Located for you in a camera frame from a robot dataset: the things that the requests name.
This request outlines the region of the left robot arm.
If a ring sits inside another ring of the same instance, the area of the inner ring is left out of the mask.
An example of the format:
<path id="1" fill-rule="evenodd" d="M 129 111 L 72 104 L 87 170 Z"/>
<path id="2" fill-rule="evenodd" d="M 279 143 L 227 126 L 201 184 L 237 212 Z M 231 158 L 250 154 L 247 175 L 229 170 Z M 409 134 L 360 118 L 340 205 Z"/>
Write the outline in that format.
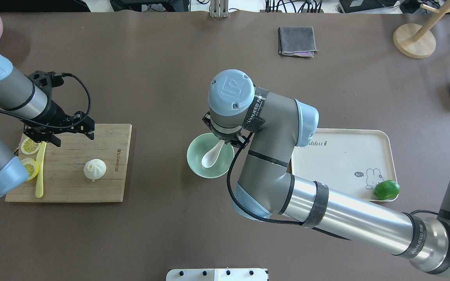
<path id="1" fill-rule="evenodd" d="M 77 79 L 71 73 L 35 71 L 23 74 L 0 54 L 0 114 L 17 119 L 23 133 L 35 142 L 59 147 L 61 133 L 80 133 L 94 139 L 95 122 L 90 118 L 91 94 L 83 82 L 88 106 L 85 112 L 67 114 L 52 99 L 52 90 L 64 84 L 64 78 Z M 27 180 L 27 171 L 18 157 L 0 137 L 0 198 Z"/>

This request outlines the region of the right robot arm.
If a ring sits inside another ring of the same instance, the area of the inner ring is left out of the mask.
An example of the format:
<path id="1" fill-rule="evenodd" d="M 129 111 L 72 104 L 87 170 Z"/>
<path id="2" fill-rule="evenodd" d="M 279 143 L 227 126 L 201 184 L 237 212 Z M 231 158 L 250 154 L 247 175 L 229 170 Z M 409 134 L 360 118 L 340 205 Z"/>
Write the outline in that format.
<path id="1" fill-rule="evenodd" d="M 236 211 L 261 222 L 291 224 L 353 240 L 408 260 L 420 271 L 450 278 L 450 182 L 436 218 L 398 212 L 375 201 L 397 197 L 389 139 L 378 144 L 362 130 L 324 129 L 318 111 L 256 87 L 237 69 L 211 81 L 212 133 L 248 148 L 236 188 Z"/>

